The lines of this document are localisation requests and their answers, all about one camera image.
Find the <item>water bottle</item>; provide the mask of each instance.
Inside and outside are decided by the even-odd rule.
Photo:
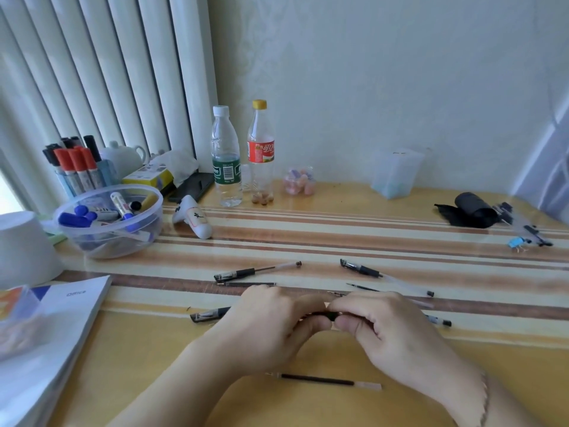
[[[275,136],[268,120],[267,101],[253,100],[252,107],[255,114],[247,134],[247,156],[251,163],[251,201],[266,205],[274,199]]]
[[[243,200],[237,133],[229,121],[228,106],[214,106],[212,127],[213,176],[220,204],[235,207]]]

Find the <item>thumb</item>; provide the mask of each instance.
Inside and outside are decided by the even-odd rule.
[[[349,332],[356,338],[361,347],[364,348],[368,357],[378,349],[380,339],[374,330],[362,319],[350,315],[340,315],[334,321],[336,328]]]
[[[330,319],[326,316],[314,315],[300,321],[288,337],[288,349],[290,356],[298,352],[306,341],[317,332],[332,328]]]

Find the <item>black phone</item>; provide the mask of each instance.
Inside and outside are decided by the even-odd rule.
[[[212,173],[194,172],[168,196],[168,201],[179,204],[185,195],[190,195],[197,202],[213,185],[214,180]]]

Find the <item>yellow bottle cap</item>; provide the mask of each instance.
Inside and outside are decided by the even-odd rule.
[[[261,100],[261,99],[253,100],[252,107],[253,109],[267,109],[267,100]]]

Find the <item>white teapot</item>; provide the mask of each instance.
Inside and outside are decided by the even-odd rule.
[[[117,171],[119,182],[127,175],[142,168],[148,160],[146,150],[140,145],[131,147],[119,146],[117,141],[111,141],[108,147],[99,151],[102,159],[110,160]]]

